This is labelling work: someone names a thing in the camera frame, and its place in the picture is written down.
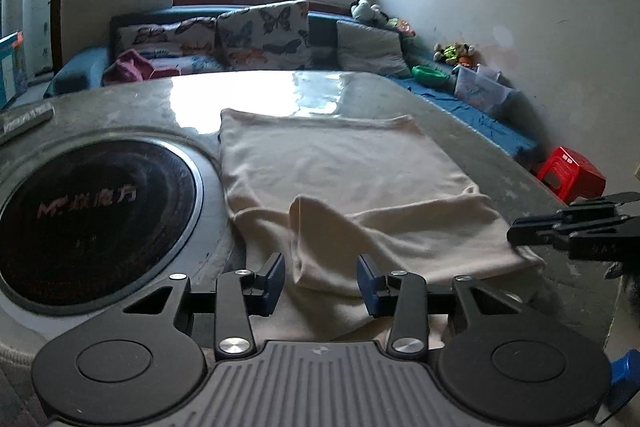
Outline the cream white shirt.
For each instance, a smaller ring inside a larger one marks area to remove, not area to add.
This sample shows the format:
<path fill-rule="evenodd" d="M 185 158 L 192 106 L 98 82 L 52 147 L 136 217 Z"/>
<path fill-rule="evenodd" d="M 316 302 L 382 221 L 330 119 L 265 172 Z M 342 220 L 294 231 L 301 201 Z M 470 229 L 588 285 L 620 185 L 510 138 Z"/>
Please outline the cream white shirt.
<path fill-rule="evenodd" d="M 257 340 L 384 340 L 356 270 L 449 284 L 471 275 L 533 294 L 544 260 L 506 239 L 491 199 L 422 130 L 394 119 L 272 117 L 226 109 L 219 133 L 229 217 L 250 268 L 280 253 L 286 281 Z"/>

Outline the red plastic stool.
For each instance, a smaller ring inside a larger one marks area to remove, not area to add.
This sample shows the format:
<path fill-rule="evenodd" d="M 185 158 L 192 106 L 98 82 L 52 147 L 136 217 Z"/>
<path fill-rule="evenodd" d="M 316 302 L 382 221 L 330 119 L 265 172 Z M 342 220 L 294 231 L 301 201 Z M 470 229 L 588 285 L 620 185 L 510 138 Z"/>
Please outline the red plastic stool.
<path fill-rule="evenodd" d="M 537 179 L 565 204 L 600 197 L 606 184 L 604 174 L 591 161 L 564 146 L 552 150 L 538 169 Z"/>

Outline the clear plastic storage box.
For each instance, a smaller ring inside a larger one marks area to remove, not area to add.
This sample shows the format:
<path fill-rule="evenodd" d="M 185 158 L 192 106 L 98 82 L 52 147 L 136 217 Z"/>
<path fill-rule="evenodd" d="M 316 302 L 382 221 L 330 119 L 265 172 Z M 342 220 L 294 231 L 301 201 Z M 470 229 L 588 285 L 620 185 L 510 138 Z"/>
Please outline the clear plastic storage box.
<path fill-rule="evenodd" d="M 514 92 L 512 88 L 500 83 L 499 79 L 500 72 L 484 66 L 480 70 L 460 67 L 454 95 L 486 114 L 498 112 Z"/>

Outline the black round induction cooktop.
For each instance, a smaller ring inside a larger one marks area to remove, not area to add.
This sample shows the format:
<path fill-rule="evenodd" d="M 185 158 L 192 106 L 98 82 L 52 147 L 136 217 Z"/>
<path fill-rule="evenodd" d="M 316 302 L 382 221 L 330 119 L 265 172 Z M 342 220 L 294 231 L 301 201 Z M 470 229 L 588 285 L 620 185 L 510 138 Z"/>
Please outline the black round induction cooktop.
<path fill-rule="evenodd" d="M 203 179 L 183 148 L 105 140 L 54 156 L 1 206 L 1 291 L 44 315 L 87 313 L 149 283 L 186 245 Z"/>

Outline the green bowl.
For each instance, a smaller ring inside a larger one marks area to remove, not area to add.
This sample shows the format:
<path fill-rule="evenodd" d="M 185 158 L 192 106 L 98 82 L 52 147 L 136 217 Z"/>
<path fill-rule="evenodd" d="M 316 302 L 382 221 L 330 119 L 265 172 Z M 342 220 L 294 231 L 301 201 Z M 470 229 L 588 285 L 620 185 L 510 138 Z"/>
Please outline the green bowl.
<path fill-rule="evenodd" d="M 416 65 L 411 69 L 411 75 L 421 86 L 435 90 L 446 89 L 449 75 L 428 65 Z"/>

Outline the grey quilted star table cover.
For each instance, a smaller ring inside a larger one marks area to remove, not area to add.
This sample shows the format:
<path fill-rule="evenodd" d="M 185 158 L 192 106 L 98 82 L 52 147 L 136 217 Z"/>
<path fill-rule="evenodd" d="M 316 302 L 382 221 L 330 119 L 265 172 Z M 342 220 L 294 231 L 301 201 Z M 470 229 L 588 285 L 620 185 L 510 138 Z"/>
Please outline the grey quilted star table cover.
<path fill-rule="evenodd" d="M 218 130 L 225 108 L 282 117 L 390 119 L 410 115 L 463 170 L 495 208 L 511 221 L 550 213 L 559 202 L 531 174 L 466 124 L 393 81 L 360 72 L 230 72 L 129 83 L 49 98 L 47 124 L 1 145 L 1 208 L 14 187 L 45 161 L 74 146 L 104 139 L 157 139 L 177 145 L 203 178 L 205 200 L 190 237 L 153 282 L 186 272 L 195 284 L 213 282 L 223 269 L 244 268 L 240 233 L 224 217 Z M 539 311 L 606 346 L 620 291 L 605 281 L 599 263 L 569 262 L 549 248 L 534 247 L 547 262 L 535 272 L 497 277 Z M 1 426 L 48 423 L 32 393 L 29 362 L 43 343 L 96 315 L 47 317 L 21 309 L 1 288 Z"/>

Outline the colourful plush toy pile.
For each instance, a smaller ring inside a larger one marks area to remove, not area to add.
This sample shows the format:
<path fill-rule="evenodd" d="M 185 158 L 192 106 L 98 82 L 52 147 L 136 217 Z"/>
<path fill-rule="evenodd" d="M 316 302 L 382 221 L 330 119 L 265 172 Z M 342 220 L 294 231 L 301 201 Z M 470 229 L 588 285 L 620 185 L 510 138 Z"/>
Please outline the colourful plush toy pile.
<path fill-rule="evenodd" d="M 434 46 L 433 60 L 439 63 L 445 63 L 449 66 L 463 66 L 472 68 L 476 65 L 475 58 L 476 49 L 474 46 L 465 42 L 455 42 L 443 46 L 436 43 Z"/>

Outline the grey cushion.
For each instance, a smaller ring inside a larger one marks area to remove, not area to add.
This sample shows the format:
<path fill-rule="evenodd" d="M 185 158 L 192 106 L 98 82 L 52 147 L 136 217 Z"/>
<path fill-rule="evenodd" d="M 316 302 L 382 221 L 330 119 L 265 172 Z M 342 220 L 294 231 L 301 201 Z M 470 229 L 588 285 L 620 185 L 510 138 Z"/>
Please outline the grey cushion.
<path fill-rule="evenodd" d="M 396 32 L 339 20 L 337 62 L 344 70 L 400 78 L 410 76 Z"/>

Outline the pink garment on sofa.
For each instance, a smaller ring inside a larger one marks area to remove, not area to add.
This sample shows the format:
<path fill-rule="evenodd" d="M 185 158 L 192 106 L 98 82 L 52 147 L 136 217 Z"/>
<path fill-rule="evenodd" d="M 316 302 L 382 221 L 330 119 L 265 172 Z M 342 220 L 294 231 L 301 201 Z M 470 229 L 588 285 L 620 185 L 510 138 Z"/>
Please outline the pink garment on sofa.
<path fill-rule="evenodd" d="M 155 67 L 136 50 L 128 50 L 120 54 L 115 62 L 105 69 L 102 84 L 113 86 L 113 84 L 139 83 L 180 75 L 178 68 Z"/>

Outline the left butterfly print pillow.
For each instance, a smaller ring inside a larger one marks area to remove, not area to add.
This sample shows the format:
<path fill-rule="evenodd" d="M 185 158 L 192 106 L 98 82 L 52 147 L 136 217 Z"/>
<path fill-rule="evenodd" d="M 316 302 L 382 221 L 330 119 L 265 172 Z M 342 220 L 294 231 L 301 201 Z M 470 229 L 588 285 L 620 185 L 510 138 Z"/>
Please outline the left butterfly print pillow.
<path fill-rule="evenodd" d="M 213 17 L 130 25 L 117 29 L 115 52 L 135 50 L 154 67 L 178 69 L 181 75 L 223 72 L 216 37 Z"/>

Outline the butterfly print pillow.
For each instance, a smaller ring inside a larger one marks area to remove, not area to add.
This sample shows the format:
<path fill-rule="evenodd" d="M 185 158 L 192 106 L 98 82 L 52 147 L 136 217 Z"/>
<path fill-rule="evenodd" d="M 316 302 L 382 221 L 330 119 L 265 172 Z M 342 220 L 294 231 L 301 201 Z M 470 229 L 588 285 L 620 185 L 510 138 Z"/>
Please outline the butterfly print pillow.
<path fill-rule="evenodd" d="M 312 65 L 309 2 L 230 11 L 217 18 L 224 57 L 234 70 L 299 70 Z"/>
<path fill-rule="evenodd" d="M 216 37 L 213 17 L 130 25 L 117 29 L 115 52 L 135 50 L 154 67 L 178 69 L 181 75 L 223 72 Z"/>

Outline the right butterfly print pillow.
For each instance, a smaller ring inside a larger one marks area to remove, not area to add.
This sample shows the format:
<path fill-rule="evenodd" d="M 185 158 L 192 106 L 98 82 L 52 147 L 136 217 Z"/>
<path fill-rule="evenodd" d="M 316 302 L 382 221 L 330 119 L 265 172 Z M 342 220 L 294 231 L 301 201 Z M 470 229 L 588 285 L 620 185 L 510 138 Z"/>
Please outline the right butterfly print pillow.
<path fill-rule="evenodd" d="M 230 11 L 217 18 L 224 57 L 234 70 L 299 70 L 312 65 L 309 2 Z"/>

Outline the grey remote control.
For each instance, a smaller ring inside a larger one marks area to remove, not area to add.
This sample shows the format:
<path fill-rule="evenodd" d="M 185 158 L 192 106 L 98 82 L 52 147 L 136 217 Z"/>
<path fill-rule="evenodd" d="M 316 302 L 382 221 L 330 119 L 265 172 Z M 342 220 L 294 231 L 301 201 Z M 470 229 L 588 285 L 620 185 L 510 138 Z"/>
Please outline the grey remote control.
<path fill-rule="evenodd" d="M 53 105 L 47 102 L 26 110 L 25 113 L 21 113 L 13 118 L 3 119 L 1 121 L 0 143 L 4 144 L 9 142 L 27 131 L 40 126 L 40 124 L 45 124 L 53 118 L 54 114 L 55 110 Z"/>

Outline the black white plush toy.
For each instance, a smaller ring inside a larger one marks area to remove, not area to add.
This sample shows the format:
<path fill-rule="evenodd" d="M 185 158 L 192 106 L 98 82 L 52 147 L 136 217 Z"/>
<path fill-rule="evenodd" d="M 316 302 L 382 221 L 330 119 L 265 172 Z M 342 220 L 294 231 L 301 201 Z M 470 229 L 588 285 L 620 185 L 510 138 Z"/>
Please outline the black white plush toy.
<path fill-rule="evenodd" d="M 373 27 L 384 27 L 390 19 L 381 9 L 369 0 L 356 0 L 349 7 L 356 22 Z"/>

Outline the blue white cabinet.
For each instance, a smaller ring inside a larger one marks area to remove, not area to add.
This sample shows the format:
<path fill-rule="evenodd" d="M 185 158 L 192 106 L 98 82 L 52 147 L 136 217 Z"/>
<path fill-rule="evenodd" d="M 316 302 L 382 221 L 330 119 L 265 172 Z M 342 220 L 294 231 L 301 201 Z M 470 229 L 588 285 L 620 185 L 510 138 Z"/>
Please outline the blue white cabinet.
<path fill-rule="evenodd" d="M 0 46 L 1 108 L 11 105 L 28 89 L 24 36 L 21 31 L 1 38 Z"/>

